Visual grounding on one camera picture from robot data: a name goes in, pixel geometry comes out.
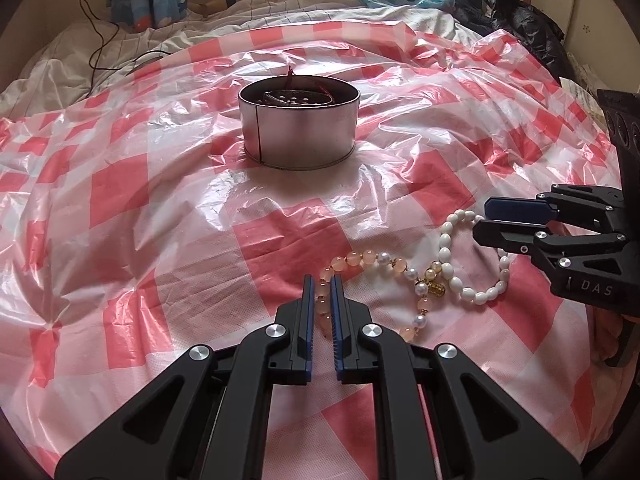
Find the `right hand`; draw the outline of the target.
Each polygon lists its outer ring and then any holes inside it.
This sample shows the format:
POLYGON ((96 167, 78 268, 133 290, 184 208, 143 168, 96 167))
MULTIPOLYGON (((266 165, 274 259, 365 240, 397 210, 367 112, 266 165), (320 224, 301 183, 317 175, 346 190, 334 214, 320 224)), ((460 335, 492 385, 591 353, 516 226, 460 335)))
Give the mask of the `right hand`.
POLYGON ((590 358, 593 364, 614 358, 622 344, 624 323, 639 325, 639 319, 596 307, 590 309, 590 358))

